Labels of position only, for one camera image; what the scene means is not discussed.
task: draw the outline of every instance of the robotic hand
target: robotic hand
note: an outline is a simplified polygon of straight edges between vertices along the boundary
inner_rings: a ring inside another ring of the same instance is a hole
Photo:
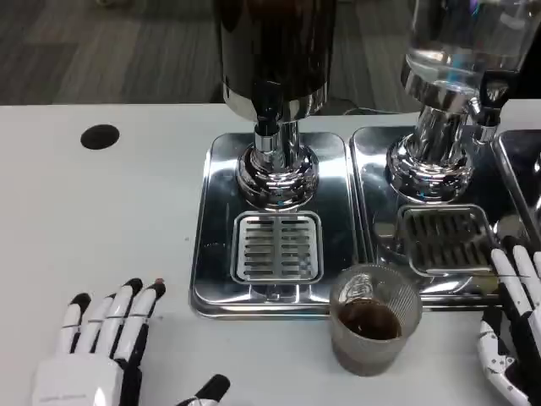
[[[493,250],[502,309],[483,314],[478,353],[489,381],[513,405],[541,405],[541,252],[533,256],[520,245],[513,248],[514,267],[502,250]],[[504,314],[516,357],[500,336]]]
[[[75,296],[55,355],[38,365],[32,406],[137,406],[148,320],[166,292],[158,279],[135,298],[142,288],[140,279],[130,279],[105,297],[83,324],[90,296]],[[178,406],[217,405],[228,389],[229,380],[216,375]]]

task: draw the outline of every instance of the black circle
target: black circle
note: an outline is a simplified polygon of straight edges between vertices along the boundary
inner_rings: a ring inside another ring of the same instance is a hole
[[[99,124],[87,129],[81,135],[81,144],[89,150],[103,150],[114,145],[120,138],[120,131],[110,124]]]

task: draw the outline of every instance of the stainless steel tray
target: stainless steel tray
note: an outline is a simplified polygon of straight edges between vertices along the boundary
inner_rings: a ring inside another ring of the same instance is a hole
[[[541,250],[541,130],[506,131],[496,136],[492,148],[516,217],[521,220],[507,233],[530,245],[531,250]]]

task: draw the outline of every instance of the metal grate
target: metal grate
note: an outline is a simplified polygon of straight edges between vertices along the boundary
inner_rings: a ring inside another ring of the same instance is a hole
[[[320,272],[320,221],[314,213],[244,213],[235,223],[236,269],[245,283],[308,283]]]
[[[399,213],[401,237],[418,273],[492,273],[495,246],[484,211],[475,205],[405,206]]]

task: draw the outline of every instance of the white table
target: white table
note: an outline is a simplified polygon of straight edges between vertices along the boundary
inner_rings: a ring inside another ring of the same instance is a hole
[[[510,103],[506,127],[541,128],[540,107]],[[415,118],[309,118],[301,129],[348,139],[363,126]],[[117,126],[120,141],[87,150],[79,137],[98,123]],[[2,404],[28,404],[33,370],[54,348],[76,293],[99,299],[131,277],[167,283],[142,364],[141,406],[173,406],[214,373],[232,381],[230,406],[505,404],[478,365],[479,313],[425,313],[386,374],[358,378],[334,360],[325,321],[213,321],[192,312],[205,153],[219,134],[251,129],[218,105],[0,107]]]

